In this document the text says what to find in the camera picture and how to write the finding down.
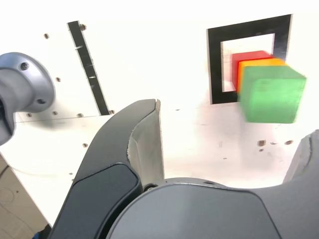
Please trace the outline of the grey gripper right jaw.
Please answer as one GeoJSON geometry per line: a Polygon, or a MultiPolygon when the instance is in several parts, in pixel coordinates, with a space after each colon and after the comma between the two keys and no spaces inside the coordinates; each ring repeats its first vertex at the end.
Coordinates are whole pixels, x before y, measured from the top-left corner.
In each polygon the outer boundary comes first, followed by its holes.
{"type": "Polygon", "coordinates": [[[128,205],[109,239],[316,239],[319,133],[304,137],[283,184],[235,189],[173,183],[128,205]]]}

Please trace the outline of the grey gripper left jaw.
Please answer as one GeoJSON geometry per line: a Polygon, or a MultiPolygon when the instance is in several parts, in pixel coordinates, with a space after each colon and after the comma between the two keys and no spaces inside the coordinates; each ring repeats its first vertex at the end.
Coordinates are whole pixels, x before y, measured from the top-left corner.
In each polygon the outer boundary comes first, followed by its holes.
{"type": "Polygon", "coordinates": [[[147,184],[164,178],[160,101],[139,100],[96,133],[51,230],[52,239],[104,239],[147,184]]]}

